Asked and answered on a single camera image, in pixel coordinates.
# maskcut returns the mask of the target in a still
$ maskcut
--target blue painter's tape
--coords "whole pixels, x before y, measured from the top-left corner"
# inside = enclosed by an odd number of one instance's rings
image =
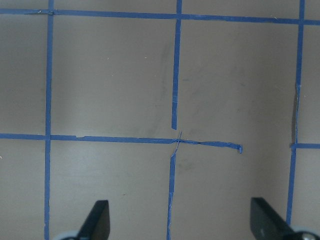
[[[304,24],[304,25],[315,25],[315,26],[319,26],[319,25],[320,25],[320,20],[304,20],[303,24]]]
[[[45,89],[45,135],[51,134],[51,81],[53,54],[54,16],[48,15],[47,54],[46,54],[46,89]]]
[[[30,14],[37,13],[37,10],[28,9],[0,9],[0,13],[7,14]],[[147,12],[120,12],[120,11],[85,11],[85,10],[63,10],[55,9],[47,11],[47,14],[66,16],[87,16],[87,17],[109,17],[109,18],[131,18],[131,19],[177,19],[177,20],[216,20],[227,22],[245,23],[274,23],[274,24],[299,24],[299,19],[275,18],[275,17],[250,17],[250,16],[222,16],[222,15],[200,15],[182,14],[181,0],[177,1],[177,13],[147,13]],[[308,20],[310,25],[318,25],[320,22]]]
[[[176,155],[181,142],[182,131],[180,132],[179,139],[177,140],[176,148],[170,158],[170,174],[169,174],[169,196],[168,196],[168,218],[166,225],[166,240],[171,239],[170,225],[171,225],[171,210],[172,202],[175,192],[175,174],[176,174]]]
[[[48,1],[46,88],[45,88],[45,158],[44,158],[44,239],[50,239],[50,151],[51,151],[51,100],[52,61],[54,34],[54,0]]]
[[[45,141],[44,157],[44,239],[49,240],[49,221],[50,221],[50,140]]]
[[[221,15],[197,15],[182,14],[182,20],[216,20],[242,23],[273,23],[273,24],[299,24],[298,19],[276,17],[252,17],[252,16],[221,16]]]
[[[320,149],[319,143],[295,143],[291,146],[292,149]]]
[[[48,138],[44,135],[0,133],[0,139],[46,140]]]
[[[295,140],[294,140],[295,146],[298,143],[298,117],[299,117],[301,73],[302,73],[304,20],[305,20],[305,0],[300,0],[298,43],[297,43],[297,54],[296,54],[296,75],[295,75],[295,87],[296,87]],[[291,217],[292,217],[293,197],[294,197],[294,188],[295,188],[296,157],[297,157],[296,147],[293,147],[291,149],[288,200],[287,200],[287,208],[286,208],[286,222],[288,224],[291,223]]]
[[[289,188],[288,188],[288,199],[286,208],[286,222],[291,224],[292,216],[292,205],[294,199],[294,187],[295,187],[295,171],[296,171],[296,149],[291,150],[291,162],[290,162],[290,174],[289,174]]]
[[[174,144],[184,143],[192,145],[206,145],[220,148],[231,148],[242,152],[242,145],[222,141],[192,141],[172,138],[139,138],[139,137],[113,137],[113,136],[81,136],[51,135],[51,140],[80,141],[80,142],[107,142],[107,143],[135,143],[135,144]]]
[[[25,14],[48,14],[49,11],[47,9],[10,9],[10,8],[0,8],[0,14],[17,14],[17,15],[25,15]]]
[[[182,0],[176,0],[176,13],[178,15],[182,13]]]
[[[180,41],[181,41],[181,20],[177,19],[175,23],[173,85],[172,85],[172,117],[171,117],[171,127],[174,130],[177,130],[177,122],[178,122]]]
[[[144,13],[144,12],[120,12],[120,11],[79,11],[79,10],[55,10],[54,15],[109,17],[130,19],[176,19],[174,13]]]
[[[84,142],[108,142],[108,143],[136,143],[136,144],[173,144],[175,139],[170,138],[139,138],[139,137],[113,137],[113,136],[72,136],[51,135],[52,140],[84,141]]]
[[[168,198],[168,218],[167,218],[167,224],[166,224],[166,240],[171,239],[171,232],[170,232],[170,225],[171,225],[171,209],[172,209],[172,201],[174,198],[174,194],[169,192],[169,198]]]

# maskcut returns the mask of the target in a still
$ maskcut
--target blue tape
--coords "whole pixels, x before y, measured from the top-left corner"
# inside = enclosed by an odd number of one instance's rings
[[[49,14],[48,9],[10,9],[10,8],[0,8],[0,14],[17,14],[17,15],[25,15],[25,14]]]
[[[182,0],[176,0],[176,13],[182,14]]]
[[[296,54],[296,109],[295,109],[295,140],[294,146],[298,143],[298,117],[299,117],[299,103],[300,103],[300,89],[301,89],[301,73],[302,73],[302,56],[303,56],[303,39],[304,39],[304,20],[305,20],[305,0],[300,0],[299,4],[299,26],[298,26],[298,43]],[[295,187],[295,171],[296,171],[296,147],[291,149],[290,173],[289,173],[289,187],[288,200],[286,208],[286,222],[291,223],[292,206]]]
[[[133,18],[133,19],[177,19],[177,20],[216,20],[227,22],[245,23],[274,23],[274,24],[299,24],[299,19],[275,18],[275,17],[250,17],[250,16],[223,16],[223,15],[201,15],[182,14],[182,1],[177,1],[177,13],[146,13],[146,12],[118,12],[118,11],[85,11],[85,10],[63,10],[53,9],[8,9],[0,8],[0,14],[48,14],[65,16],[87,16],[87,17],[110,17],[110,18]],[[320,25],[319,20],[306,20],[307,25]]]
[[[181,135],[182,135],[182,131],[180,132],[179,139],[177,140],[176,148],[170,158],[168,218],[167,218],[167,225],[166,225],[166,240],[171,239],[170,225],[171,225],[172,202],[173,202],[174,192],[175,192],[176,155],[177,155],[177,151],[179,148],[179,144],[181,142]]]
[[[44,157],[44,239],[49,240],[49,221],[50,221],[50,150],[51,141],[45,141]]]
[[[46,87],[45,87],[45,158],[44,158],[44,239],[50,239],[50,151],[51,151],[51,99],[54,32],[54,0],[48,1]]]
[[[287,207],[286,207],[286,223],[289,225],[291,224],[292,205],[293,205],[293,199],[294,199],[296,156],[297,156],[296,149],[293,148],[291,150],[288,200],[287,200]]]
[[[0,139],[46,140],[48,138],[44,135],[0,133]]]
[[[231,148],[242,153],[242,145],[222,141],[192,141],[174,138],[140,138],[140,137],[113,137],[113,136],[81,136],[74,135],[51,135],[51,140],[80,141],[80,142],[107,142],[107,143],[135,143],[135,144],[174,144],[184,143],[191,145],[205,145],[220,148]]]
[[[319,25],[320,25],[320,20],[304,20],[303,24],[304,24],[304,25],[315,25],[315,26],[319,26]]]
[[[292,149],[320,149],[319,143],[295,143],[291,146]]]
[[[176,19],[174,13],[144,13],[144,12],[121,12],[121,11],[81,11],[81,10],[55,10],[54,15],[86,16],[86,17],[109,17],[130,19]]]
[[[177,130],[177,121],[178,121],[180,41],[181,41],[181,20],[177,19],[175,23],[173,86],[172,86],[172,118],[171,118],[171,127],[174,130]]]
[[[298,19],[276,17],[252,17],[252,16],[221,16],[221,15],[196,15],[182,14],[182,20],[216,20],[242,23],[273,23],[273,24],[299,24]]]

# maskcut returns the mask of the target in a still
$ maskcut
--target torn tape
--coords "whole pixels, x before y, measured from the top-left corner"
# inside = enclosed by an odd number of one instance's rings
[[[296,157],[297,157],[296,148],[300,144],[300,143],[298,144],[298,116],[299,116],[299,103],[300,103],[301,75],[302,75],[304,20],[305,20],[305,0],[300,0],[298,43],[297,43],[297,54],[296,54],[296,73],[295,73],[296,74],[295,75],[295,87],[296,87],[295,140],[291,149],[288,199],[287,199],[287,206],[286,206],[286,222],[289,225],[291,223],[293,197],[294,197],[294,189],[295,189],[295,171],[296,171]]]
[[[231,148],[243,151],[243,147],[240,144],[232,142],[222,141],[192,141],[183,139],[172,138],[140,138],[140,137],[116,137],[116,136],[82,136],[77,137],[74,135],[51,135],[51,140],[61,141],[84,141],[84,142],[108,142],[108,143],[136,143],[136,144],[174,144],[184,143],[192,145],[205,145],[220,148]]]
[[[180,144],[182,131],[180,132],[179,139],[177,141],[176,148],[171,155],[170,158],[170,174],[169,174],[169,197],[168,197],[168,218],[167,218],[167,225],[166,225],[166,240],[171,239],[170,233],[170,225],[171,225],[171,209],[172,209],[172,202],[174,198],[175,192],[175,174],[176,174],[176,155]]]

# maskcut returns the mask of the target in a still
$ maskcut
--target floor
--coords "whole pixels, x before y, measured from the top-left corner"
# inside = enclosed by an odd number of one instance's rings
[[[0,229],[254,239],[320,229],[320,2],[0,0]]]

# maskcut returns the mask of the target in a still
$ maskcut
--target grid square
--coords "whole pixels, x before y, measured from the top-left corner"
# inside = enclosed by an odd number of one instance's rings
[[[47,9],[48,0],[1,0],[0,9]]]
[[[56,9],[134,12],[134,13],[175,13],[176,0],[55,0]]]
[[[297,35],[296,25],[183,21],[178,128],[197,141],[287,148]]]
[[[185,14],[299,18],[299,0],[183,0]]]
[[[320,28],[304,26],[298,141],[320,143]]]
[[[0,139],[2,239],[44,238],[44,142]]]
[[[175,21],[56,16],[52,133],[170,138]]]
[[[78,230],[96,200],[109,200],[115,239],[166,239],[174,145],[53,141],[50,236]]]
[[[304,19],[320,20],[320,2],[318,0],[305,0]]]
[[[249,239],[250,199],[264,197],[284,218],[290,149],[246,144],[180,145],[175,163],[172,240]]]
[[[0,133],[43,134],[47,17],[0,15]]]
[[[319,169],[319,149],[297,149],[291,225],[314,233],[320,229]]]

